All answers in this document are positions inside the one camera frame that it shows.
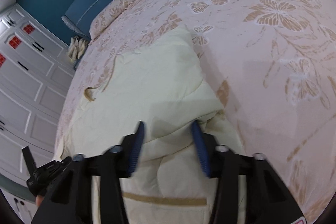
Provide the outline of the left hand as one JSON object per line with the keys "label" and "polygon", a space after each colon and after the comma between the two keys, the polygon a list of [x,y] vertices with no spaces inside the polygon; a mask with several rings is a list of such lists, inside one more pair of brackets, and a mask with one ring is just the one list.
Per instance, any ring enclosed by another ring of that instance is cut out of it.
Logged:
{"label": "left hand", "polygon": [[37,196],[36,196],[36,199],[35,199],[35,204],[36,204],[36,206],[39,207],[39,206],[41,205],[41,203],[42,203],[43,200],[44,200],[44,197],[43,197],[43,196],[41,196],[41,195],[37,195]]}

